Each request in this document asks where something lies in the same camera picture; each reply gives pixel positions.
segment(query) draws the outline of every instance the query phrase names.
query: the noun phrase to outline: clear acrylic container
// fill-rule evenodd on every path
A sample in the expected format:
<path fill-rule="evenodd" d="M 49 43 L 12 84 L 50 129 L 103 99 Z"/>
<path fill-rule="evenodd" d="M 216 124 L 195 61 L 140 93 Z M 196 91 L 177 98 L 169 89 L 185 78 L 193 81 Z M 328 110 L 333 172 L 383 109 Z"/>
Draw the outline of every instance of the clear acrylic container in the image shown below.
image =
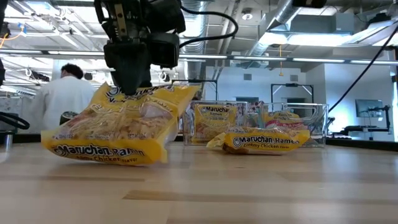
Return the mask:
<path fill-rule="evenodd" d="M 267 105 L 261 116 L 266 128 L 285 126 L 291 129 L 307 129 L 311 138 L 302 147 L 325 147 L 329 105 L 316 103 L 268 103 Z M 278 112 L 281 112 L 282 116 L 275 118 Z"/>
<path fill-rule="evenodd" d="M 214 108 L 217 114 L 210 116 Z M 243 101 L 191 101 L 182 116 L 184 144 L 205 145 L 229 127 L 243 126 L 247 110 Z"/>

